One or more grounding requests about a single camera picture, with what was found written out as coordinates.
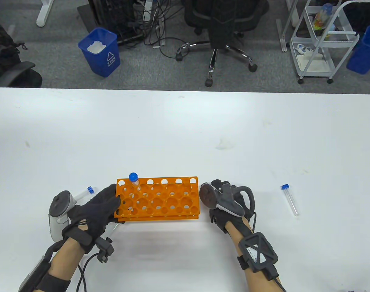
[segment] empty test tube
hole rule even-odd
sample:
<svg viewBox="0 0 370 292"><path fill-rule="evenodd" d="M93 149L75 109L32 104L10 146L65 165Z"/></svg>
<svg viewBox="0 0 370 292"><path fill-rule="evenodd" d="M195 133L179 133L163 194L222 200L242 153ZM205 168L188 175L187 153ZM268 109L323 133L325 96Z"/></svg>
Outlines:
<svg viewBox="0 0 370 292"><path fill-rule="evenodd" d="M284 191L284 194L286 196L286 199L288 200L289 206L291 206L292 212L294 216L298 216L299 212L297 210L296 202L294 201L294 198L292 194L289 192L289 185L283 185L281 186L281 189Z"/></svg>
<svg viewBox="0 0 370 292"><path fill-rule="evenodd" d="M85 196L91 195L95 192L96 192L95 189L89 186L87 189L85 189L84 192L80 193L78 196L75 196L74 200L78 202L79 200L83 199Z"/></svg>

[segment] blue cap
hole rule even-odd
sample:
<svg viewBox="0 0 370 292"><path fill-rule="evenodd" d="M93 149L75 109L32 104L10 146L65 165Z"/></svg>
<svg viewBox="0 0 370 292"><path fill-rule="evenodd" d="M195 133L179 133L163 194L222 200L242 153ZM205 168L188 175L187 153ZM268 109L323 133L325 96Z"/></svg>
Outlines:
<svg viewBox="0 0 370 292"><path fill-rule="evenodd" d="M129 180L131 181L131 183L134 183L138 179L139 179L139 177L137 176L137 174L135 172L129 174Z"/></svg>

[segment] white metal cart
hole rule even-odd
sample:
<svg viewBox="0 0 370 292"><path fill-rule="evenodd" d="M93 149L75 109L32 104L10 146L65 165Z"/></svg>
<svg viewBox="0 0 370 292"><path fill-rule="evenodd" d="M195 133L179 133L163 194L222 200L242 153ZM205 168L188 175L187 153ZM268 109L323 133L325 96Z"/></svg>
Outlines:
<svg viewBox="0 0 370 292"><path fill-rule="evenodd" d="M322 35L316 36L313 30L311 15L316 15L321 6L309 6L311 0L307 0L303 13L301 14L299 24L293 33L290 41L290 48L293 56L293 62L300 76L298 83L303 84L303 77L328 77L327 83L333 82L333 76L346 60L349 53L359 40L359 34L353 31L349 20L346 17L343 7L351 3L370 3L370 0L350 0L341 4L339 0L337 6L332 9L332 17L329 19ZM305 20L310 37L297 37L297 30L301 22ZM336 29L330 30L332 24ZM302 54L297 47L301 44L311 49L310 53ZM348 48L342 60L335 67L331 58L329 48Z"/></svg>

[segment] orange test tube rack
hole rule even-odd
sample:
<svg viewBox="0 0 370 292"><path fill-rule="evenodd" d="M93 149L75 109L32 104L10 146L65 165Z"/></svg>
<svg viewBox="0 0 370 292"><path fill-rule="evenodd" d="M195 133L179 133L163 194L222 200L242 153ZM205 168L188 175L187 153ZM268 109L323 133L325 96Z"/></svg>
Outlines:
<svg viewBox="0 0 370 292"><path fill-rule="evenodd" d="M114 214L118 222L198 219L200 214L196 176L139 178L138 186L120 178L116 196L121 198Z"/></svg>

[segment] wrist strap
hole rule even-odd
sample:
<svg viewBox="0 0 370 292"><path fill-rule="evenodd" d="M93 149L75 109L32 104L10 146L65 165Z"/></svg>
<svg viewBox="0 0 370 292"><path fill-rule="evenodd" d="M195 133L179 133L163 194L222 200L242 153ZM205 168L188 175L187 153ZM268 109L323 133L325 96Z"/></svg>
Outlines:
<svg viewBox="0 0 370 292"><path fill-rule="evenodd" d="M71 281L65 281L59 278L55 278L54 276L51 276L47 273L41 279L36 289L42 290L44 292L65 292L70 283Z"/></svg>
<svg viewBox="0 0 370 292"><path fill-rule="evenodd" d="M242 268L242 270L247 270L250 266L247 264L246 260L243 258L243 256L241 255L240 257L237 257L238 259L238 262L240 264L240 267Z"/></svg>
<svg viewBox="0 0 370 292"><path fill-rule="evenodd" d="M72 238L79 242L85 253L89 253L94 246L94 241L91 235L86 231L79 229L76 225L68 225L63 229L62 235L64 239Z"/></svg>

